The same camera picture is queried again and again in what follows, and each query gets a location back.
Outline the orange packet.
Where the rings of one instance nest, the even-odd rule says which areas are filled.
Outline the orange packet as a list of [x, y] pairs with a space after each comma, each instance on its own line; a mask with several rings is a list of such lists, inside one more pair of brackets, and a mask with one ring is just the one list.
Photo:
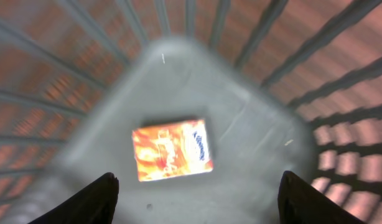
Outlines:
[[132, 140], [140, 182], [213, 170], [203, 119], [138, 128], [133, 131]]

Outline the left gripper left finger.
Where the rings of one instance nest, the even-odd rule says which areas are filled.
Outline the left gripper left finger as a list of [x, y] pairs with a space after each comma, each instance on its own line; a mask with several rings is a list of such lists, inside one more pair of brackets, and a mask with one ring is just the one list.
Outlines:
[[111, 224], [118, 194], [119, 180], [107, 172], [29, 224]]

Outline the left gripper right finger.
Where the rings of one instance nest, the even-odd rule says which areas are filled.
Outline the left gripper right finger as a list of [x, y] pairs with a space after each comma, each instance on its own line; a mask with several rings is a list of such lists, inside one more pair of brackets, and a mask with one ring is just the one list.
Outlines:
[[363, 224], [289, 170], [282, 175], [277, 205], [281, 224]]

